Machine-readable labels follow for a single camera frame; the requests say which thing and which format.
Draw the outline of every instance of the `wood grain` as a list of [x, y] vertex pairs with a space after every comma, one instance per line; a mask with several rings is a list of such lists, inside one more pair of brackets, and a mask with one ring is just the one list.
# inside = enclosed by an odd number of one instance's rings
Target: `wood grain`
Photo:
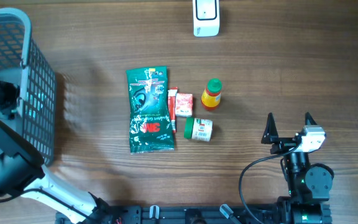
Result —
[[[55, 163], [60, 177], [111, 204], [241, 203], [241, 170], [269, 154], [267, 114], [281, 136], [309, 111], [327, 132], [311, 162], [336, 173], [335, 223], [358, 223], [358, 2], [221, 1], [217, 37], [192, 34], [191, 1], [15, 6], [57, 73]], [[183, 138], [173, 152], [129, 154], [125, 71], [167, 65], [170, 86], [196, 97], [195, 116], [218, 127], [211, 142]], [[210, 78], [223, 82], [220, 108], [202, 109]], [[278, 160], [244, 178], [248, 202], [288, 195]], [[54, 211], [26, 199], [0, 204], [0, 223], [53, 223]]]

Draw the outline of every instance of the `plastic basket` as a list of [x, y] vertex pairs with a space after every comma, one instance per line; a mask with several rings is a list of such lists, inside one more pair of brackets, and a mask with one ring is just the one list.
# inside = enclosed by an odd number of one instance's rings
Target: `plastic basket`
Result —
[[50, 165], [56, 78], [31, 32], [31, 21], [23, 11], [0, 9], [0, 80], [20, 86], [19, 106], [10, 127], [34, 145]]

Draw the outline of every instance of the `bottle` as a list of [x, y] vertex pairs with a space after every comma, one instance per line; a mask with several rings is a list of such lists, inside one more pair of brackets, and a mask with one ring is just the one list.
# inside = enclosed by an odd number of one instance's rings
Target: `bottle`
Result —
[[213, 78], [208, 82], [201, 96], [201, 103], [206, 110], [212, 111], [218, 107], [221, 102], [221, 90], [222, 82], [219, 79]]
[[211, 135], [212, 121], [193, 117], [186, 119], [185, 138], [209, 142]]

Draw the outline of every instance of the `white device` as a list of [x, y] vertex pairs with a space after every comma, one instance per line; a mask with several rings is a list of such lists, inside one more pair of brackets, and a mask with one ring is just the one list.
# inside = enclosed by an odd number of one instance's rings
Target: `white device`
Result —
[[194, 35], [211, 37], [219, 32], [219, 0], [193, 0]]

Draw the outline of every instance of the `3m logo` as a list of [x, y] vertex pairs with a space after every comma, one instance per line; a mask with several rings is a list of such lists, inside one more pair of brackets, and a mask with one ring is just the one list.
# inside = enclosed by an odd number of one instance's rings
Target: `3m logo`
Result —
[[150, 132], [155, 133], [160, 131], [160, 123], [145, 123], [140, 127], [140, 131], [143, 133]]

